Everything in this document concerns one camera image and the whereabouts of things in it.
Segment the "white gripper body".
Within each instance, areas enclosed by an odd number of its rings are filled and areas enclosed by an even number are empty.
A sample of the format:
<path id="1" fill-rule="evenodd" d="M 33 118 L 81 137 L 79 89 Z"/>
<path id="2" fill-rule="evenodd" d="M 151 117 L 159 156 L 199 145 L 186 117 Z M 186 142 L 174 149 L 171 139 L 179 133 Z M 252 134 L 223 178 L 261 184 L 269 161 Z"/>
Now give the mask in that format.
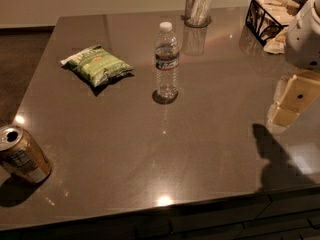
<path id="1" fill-rule="evenodd" d="M 320 0 L 308 0 L 289 24 L 285 58 L 298 68 L 320 70 Z"/>

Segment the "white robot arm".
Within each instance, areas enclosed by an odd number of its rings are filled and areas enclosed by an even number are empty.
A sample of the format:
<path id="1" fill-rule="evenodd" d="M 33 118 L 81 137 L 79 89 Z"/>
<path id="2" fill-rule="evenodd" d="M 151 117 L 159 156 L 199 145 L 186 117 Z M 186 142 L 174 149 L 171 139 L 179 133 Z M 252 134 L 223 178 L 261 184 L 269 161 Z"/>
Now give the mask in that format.
<path id="1" fill-rule="evenodd" d="M 320 97 L 320 0 L 308 0 L 289 24 L 285 59 L 299 69 L 277 83 L 267 128 L 280 134 Z"/>

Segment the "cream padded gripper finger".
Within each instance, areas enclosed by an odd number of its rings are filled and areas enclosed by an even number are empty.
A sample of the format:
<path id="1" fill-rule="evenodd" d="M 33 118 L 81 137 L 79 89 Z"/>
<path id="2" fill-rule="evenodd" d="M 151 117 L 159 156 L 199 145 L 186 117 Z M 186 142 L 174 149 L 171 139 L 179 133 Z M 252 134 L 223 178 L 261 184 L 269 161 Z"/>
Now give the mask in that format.
<path id="1" fill-rule="evenodd" d="M 320 73 L 304 70 L 281 77 L 267 114 L 267 129 L 282 133 L 320 97 Z"/>

